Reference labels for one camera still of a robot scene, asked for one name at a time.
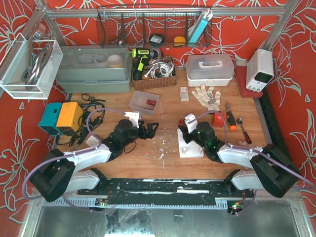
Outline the orange black screwdriver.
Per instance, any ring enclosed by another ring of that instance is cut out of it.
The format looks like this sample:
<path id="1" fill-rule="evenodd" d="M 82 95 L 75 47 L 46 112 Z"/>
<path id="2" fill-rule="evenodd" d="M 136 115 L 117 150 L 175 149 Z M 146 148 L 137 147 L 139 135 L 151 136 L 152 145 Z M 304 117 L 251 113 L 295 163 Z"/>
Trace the orange black screwdriver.
<path id="1" fill-rule="evenodd" d="M 229 125 L 229 129 L 231 131 L 235 131 L 236 128 L 237 128 L 236 127 L 236 122 L 235 122 L 235 118 L 233 116 L 233 113 L 231 111 L 231 107 L 230 107 L 229 102 L 226 102 L 225 108 L 226 108 L 226 117 L 227 117 L 227 122 L 228 122 L 228 125 Z"/>

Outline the translucent spring bin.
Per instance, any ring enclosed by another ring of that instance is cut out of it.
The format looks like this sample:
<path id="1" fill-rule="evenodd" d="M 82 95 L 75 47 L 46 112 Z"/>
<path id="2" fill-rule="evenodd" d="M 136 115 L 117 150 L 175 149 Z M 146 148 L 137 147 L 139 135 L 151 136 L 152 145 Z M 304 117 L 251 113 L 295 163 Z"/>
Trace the translucent spring bin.
<path id="1" fill-rule="evenodd" d="M 146 104 L 147 100 L 155 100 L 157 103 L 155 106 L 149 106 Z M 142 115 L 153 116 L 155 114 L 157 105 L 159 102 L 159 95 L 146 93 L 142 91 L 135 91 L 129 102 L 129 106 L 132 111 L 140 111 Z"/>

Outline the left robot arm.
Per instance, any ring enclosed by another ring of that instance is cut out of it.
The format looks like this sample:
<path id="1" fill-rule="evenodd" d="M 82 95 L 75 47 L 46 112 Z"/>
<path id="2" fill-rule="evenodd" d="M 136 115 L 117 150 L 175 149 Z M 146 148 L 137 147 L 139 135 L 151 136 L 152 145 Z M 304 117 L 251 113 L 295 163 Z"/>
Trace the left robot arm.
<path id="1" fill-rule="evenodd" d="M 157 122 L 144 124 L 142 120 L 134 126 L 130 120 L 122 119 L 96 146 L 66 153 L 52 150 L 40 167 L 31 172 L 29 180 L 47 202 L 53 202 L 67 192 L 92 190 L 101 180 L 98 171 L 92 170 L 93 165 L 116 159 L 137 139 L 154 138 L 158 126 Z"/>

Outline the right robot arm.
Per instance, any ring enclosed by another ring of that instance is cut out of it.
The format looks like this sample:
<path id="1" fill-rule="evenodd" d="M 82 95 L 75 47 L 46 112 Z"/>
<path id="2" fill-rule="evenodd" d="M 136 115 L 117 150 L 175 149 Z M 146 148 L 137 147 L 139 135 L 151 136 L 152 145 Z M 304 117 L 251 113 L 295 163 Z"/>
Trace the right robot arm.
<path id="1" fill-rule="evenodd" d="M 180 123 L 178 128 L 186 144 L 194 142 L 208 159 L 218 163 L 234 163 L 249 170 L 235 170 L 226 179 L 227 192 L 266 190 L 274 197 L 283 197 L 298 181 L 300 171 L 276 145 L 248 149 L 219 140 L 208 122 Z"/>

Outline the red square block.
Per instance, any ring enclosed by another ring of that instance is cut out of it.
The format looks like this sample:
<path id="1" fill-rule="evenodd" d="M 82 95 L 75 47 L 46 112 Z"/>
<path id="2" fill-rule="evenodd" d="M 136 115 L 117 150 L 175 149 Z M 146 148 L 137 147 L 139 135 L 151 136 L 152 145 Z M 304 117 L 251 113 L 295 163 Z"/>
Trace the red square block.
<path id="1" fill-rule="evenodd" d="M 212 118 L 212 127 L 219 127 L 222 128 L 224 127 L 224 120 L 226 119 L 226 113 L 224 112 L 217 112 L 214 113 L 214 116 Z"/>

